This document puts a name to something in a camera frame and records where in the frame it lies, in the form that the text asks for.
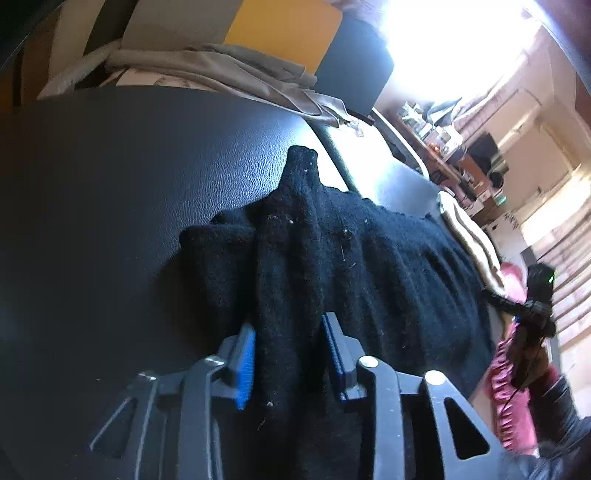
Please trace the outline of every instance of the black fabric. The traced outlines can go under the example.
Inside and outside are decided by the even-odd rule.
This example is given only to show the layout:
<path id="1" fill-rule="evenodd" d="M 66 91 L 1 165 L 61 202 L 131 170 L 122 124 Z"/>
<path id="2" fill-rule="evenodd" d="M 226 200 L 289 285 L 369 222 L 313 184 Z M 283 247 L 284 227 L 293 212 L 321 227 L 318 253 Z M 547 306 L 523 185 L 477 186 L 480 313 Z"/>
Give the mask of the black fabric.
<path id="1" fill-rule="evenodd" d="M 507 480 L 583 480 L 591 467 L 591 417 L 580 419 L 565 377 L 541 397 L 530 412 L 540 443 L 540 458 L 507 452 Z M 551 442 L 551 448 L 544 445 Z"/>
<path id="2" fill-rule="evenodd" d="M 180 236 L 212 347 L 256 328 L 242 478 L 353 479 L 361 423 L 332 396 L 320 316 L 394 368 L 439 369 L 469 395 L 493 354 L 480 280 L 429 218 L 392 213 L 320 184 L 316 152 L 291 147 L 277 190 Z"/>

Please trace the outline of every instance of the black sweater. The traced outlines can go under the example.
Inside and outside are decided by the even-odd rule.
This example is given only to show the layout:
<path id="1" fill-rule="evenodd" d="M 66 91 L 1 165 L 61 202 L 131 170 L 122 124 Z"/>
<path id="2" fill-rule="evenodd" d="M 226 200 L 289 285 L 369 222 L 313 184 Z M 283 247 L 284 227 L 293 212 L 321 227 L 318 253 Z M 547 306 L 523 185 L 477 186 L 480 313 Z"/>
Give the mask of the black sweater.
<path id="1" fill-rule="evenodd" d="M 491 361 L 481 282 L 462 247 L 430 218 L 324 187 L 313 150 L 291 147 L 277 190 L 180 243 L 210 347 L 245 320 L 257 332 L 253 398 L 232 420 L 232 455 L 252 469 L 240 478 L 356 478 L 361 424 L 330 390 L 323 312 L 367 354 L 410 374 L 441 370 L 465 396 Z"/>

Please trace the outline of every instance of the metal screw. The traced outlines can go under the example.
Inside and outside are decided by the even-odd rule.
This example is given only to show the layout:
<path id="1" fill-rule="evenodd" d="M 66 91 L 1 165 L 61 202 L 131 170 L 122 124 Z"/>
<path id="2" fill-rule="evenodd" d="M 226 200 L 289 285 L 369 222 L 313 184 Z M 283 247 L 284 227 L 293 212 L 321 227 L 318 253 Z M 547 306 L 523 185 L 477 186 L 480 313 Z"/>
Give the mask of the metal screw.
<path id="1" fill-rule="evenodd" d="M 431 385 L 443 385 L 447 378 L 439 370 L 429 370 L 425 374 L 425 380 Z"/>
<path id="2" fill-rule="evenodd" d="M 378 359 L 371 355 L 365 355 L 359 359 L 359 363 L 367 368 L 376 368 L 378 366 Z"/>
<path id="3" fill-rule="evenodd" d="M 217 355 L 207 356 L 207 357 L 205 357 L 204 360 L 205 360 L 205 363 L 207 363 L 208 365 L 211 365 L 213 367 L 221 367 L 223 364 L 226 363 L 224 360 L 219 358 Z"/>

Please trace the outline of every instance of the black cable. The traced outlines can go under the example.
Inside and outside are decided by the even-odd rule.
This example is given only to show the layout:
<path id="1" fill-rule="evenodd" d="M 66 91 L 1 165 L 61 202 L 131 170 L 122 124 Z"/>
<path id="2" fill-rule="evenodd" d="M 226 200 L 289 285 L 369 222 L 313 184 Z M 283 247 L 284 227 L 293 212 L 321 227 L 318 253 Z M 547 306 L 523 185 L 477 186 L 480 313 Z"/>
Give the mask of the black cable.
<path id="1" fill-rule="evenodd" d="M 509 403 L 511 403 L 511 400 L 513 400 L 513 397 L 515 397 L 515 394 L 519 391 L 521 391 L 521 388 L 525 385 L 525 382 L 527 382 L 527 378 L 530 376 L 530 371 L 532 366 L 534 365 L 535 360 L 538 358 L 541 350 L 542 350 L 542 342 L 540 342 L 540 345 L 538 347 L 537 352 L 535 353 L 535 357 L 534 359 L 530 362 L 530 364 L 527 366 L 527 370 L 525 371 L 525 377 L 523 380 L 523 383 L 519 386 L 519 388 L 516 388 L 515 391 L 511 394 L 511 396 L 509 397 L 509 400 L 507 400 L 507 402 L 505 403 L 505 405 L 503 406 L 500 415 L 503 415 L 503 413 L 505 412 L 505 409 L 507 408 L 507 405 L 509 405 Z"/>

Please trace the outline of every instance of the bright window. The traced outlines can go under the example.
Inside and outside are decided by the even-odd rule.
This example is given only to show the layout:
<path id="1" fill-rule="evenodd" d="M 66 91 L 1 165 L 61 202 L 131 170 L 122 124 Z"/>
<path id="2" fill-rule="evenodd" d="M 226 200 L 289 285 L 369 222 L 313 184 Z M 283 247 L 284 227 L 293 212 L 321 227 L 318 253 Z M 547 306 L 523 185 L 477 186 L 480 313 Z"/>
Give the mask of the bright window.
<path id="1" fill-rule="evenodd" d="M 397 86 L 436 102 L 489 89 L 539 29 L 516 0 L 391 0 L 385 25 Z"/>

